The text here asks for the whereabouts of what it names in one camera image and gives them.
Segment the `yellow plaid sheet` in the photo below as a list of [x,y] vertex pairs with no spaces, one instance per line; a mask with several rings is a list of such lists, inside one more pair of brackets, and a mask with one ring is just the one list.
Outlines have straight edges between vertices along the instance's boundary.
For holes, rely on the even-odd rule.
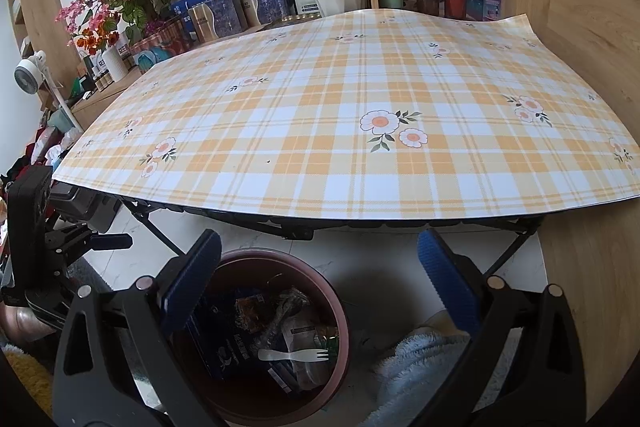
[[639,156],[526,16],[363,10],[156,65],[54,178],[249,214],[469,218],[639,196]]

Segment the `brown trash can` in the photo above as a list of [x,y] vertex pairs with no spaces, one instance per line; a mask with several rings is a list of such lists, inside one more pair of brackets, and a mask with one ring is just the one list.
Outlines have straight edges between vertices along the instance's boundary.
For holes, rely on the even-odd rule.
[[347,317],[329,282],[315,269],[284,252],[250,248],[223,255],[207,292],[223,293],[238,287],[282,291],[295,286],[318,310],[322,322],[337,326],[340,349],[329,382],[302,397],[287,396],[266,373],[254,378],[217,381],[210,377],[188,333],[174,335],[176,358],[194,388],[219,415],[248,427],[277,427],[305,419],[325,406],[338,391],[349,365]]

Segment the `silver screw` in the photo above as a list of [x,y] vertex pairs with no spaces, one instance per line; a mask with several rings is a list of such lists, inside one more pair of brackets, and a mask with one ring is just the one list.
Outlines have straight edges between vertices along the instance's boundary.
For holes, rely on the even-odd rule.
[[84,286],[80,286],[80,288],[78,289],[78,297],[81,299],[84,299],[89,295],[91,295],[91,286],[89,286],[88,284],[85,284]]
[[562,295],[564,295],[562,288],[557,284],[549,285],[549,293],[551,293],[551,295],[553,295],[554,297],[562,297]]
[[143,275],[136,281],[136,288],[139,290],[148,290],[154,283],[154,278],[150,275]]
[[492,275],[491,277],[489,277],[489,279],[486,280],[486,283],[494,290],[501,290],[502,288],[504,288],[504,279],[502,279],[502,277],[498,277],[497,275]]

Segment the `plastic fork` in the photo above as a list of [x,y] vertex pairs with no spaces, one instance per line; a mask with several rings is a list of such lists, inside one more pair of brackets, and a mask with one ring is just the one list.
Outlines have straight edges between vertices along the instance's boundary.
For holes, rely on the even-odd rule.
[[326,362],[329,360],[329,351],[326,349],[301,349],[293,353],[283,353],[273,349],[261,349],[258,351],[260,360],[295,360],[296,362]]

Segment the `marble floor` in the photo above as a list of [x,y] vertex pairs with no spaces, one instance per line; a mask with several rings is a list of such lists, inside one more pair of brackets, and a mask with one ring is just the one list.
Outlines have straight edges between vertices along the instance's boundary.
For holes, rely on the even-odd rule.
[[[353,427],[375,407],[373,385],[363,385],[380,353],[443,308],[419,264],[416,230],[348,229],[316,232],[313,241],[288,241],[241,229],[202,216],[159,210],[152,221],[174,243],[188,250],[205,229],[216,230],[223,251],[261,247],[290,253],[321,272],[332,283],[348,314],[354,338],[350,373],[337,396],[300,427]],[[126,209],[116,216],[111,233],[129,233],[130,250],[89,252],[86,259],[114,289],[129,287],[142,275],[156,275],[173,255]],[[483,227],[439,229],[451,249],[488,269],[513,240],[513,233]],[[541,291],[546,272],[537,235],[531,237],[499,271],[513,288]],[[153,402],[152,393],[148,393]]]

